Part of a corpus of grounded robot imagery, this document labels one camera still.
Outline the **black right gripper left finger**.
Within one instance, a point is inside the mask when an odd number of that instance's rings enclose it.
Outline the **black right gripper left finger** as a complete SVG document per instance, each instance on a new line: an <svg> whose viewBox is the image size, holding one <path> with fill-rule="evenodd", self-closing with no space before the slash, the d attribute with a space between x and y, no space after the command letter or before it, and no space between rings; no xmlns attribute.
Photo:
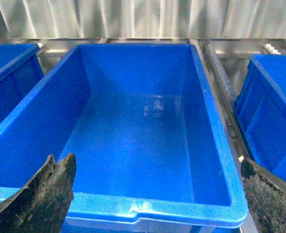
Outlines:
<svg viewBox="0 0 286 233"><path fill-rule="evenodd" d="M0 233L59 233L74 199L76 157L51 154L26 184L0 203Z"/></svg>

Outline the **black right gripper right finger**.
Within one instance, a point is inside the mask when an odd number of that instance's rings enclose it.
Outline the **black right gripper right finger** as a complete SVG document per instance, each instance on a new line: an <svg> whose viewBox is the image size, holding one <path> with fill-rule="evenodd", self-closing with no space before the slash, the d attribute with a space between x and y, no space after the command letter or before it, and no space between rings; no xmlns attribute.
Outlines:
<svg viewBox="0 0 286 233"><path fill-rule="evenodd" d="M250 158L241 164L250 213L260 233L286 233L286 182Z"/></svg>

